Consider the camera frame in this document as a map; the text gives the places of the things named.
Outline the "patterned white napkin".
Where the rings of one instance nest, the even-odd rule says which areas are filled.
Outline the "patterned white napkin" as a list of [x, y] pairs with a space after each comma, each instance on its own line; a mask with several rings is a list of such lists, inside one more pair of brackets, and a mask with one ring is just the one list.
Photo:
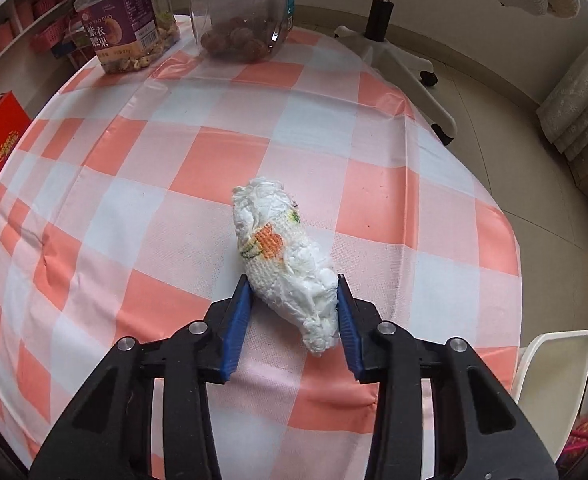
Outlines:
[[283, 184], [260, 177], [237, 186], [232, 214], [238, 253], [255, 295], [300, 331], [314, 356], [335, 347], [338, 276]]

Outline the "white plastic trash bin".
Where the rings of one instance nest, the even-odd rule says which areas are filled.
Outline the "white plastic trash bin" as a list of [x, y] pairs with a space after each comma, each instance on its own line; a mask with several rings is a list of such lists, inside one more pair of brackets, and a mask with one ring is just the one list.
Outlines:
[[588, 330], [544, 333], [520, 350], [512, 398], [557, 460], [588, 413]]

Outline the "red cartoon backpack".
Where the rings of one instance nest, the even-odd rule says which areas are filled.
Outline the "red cartoon backpack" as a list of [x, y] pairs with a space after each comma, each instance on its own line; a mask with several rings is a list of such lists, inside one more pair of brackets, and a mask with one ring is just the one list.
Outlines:
[[567, 474], [588, 452], [588, 416], [579, 417], [556, 461], [559, 476]]

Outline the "orange white checkered tablecloth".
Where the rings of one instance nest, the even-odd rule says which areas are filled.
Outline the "orange white checkered tablecloth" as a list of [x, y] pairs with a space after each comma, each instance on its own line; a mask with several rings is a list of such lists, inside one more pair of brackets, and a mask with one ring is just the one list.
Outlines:
[[466, 339], [510, 385], [518, 242], [416, 107], [318, 32], [242, 65], [179, 26], [148, 70], [86, 64], [1, 171], [0, 434], [21, 463], [120, 337], [168, 337], [232, 294], [231, 196], [254, 177], [283, 184], [354, 296]]

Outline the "beige curtain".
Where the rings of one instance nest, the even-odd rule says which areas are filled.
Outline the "beige curtain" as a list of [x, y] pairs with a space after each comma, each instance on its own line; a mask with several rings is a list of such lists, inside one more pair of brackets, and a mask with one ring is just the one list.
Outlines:
[[546, 97], [536, 114], [544, 136], [573, 160], [588, 145], [588, 46]]

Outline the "purple label nut jar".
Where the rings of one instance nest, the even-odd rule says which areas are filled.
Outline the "purple label nut jar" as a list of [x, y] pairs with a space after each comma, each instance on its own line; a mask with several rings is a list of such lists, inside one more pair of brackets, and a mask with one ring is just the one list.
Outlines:
[[74, 8], [108, 75], [144, 70], [180, 39], [170, 0], [75, 0]]

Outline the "clear jar with dark snacks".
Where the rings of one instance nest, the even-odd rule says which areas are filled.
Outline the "clear jar with dark snacks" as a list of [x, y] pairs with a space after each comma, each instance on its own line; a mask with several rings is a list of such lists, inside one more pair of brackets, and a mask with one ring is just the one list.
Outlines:
[[295, 0], [189, 0], [196, 45], [212, 58], [256, 63], [293, 27]]

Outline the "grey mesh office chair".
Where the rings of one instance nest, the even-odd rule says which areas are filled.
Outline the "grey mesh office chair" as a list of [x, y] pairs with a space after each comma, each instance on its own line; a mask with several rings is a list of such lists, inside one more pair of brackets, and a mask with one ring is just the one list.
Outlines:
[[[372, 0], [296, 0], [328, 27], [362, 29]], [[393, 0], [388, 36], [448, 64], [530, 112], [588, 42], [578, 18], [534, 18], [497, 0]]]

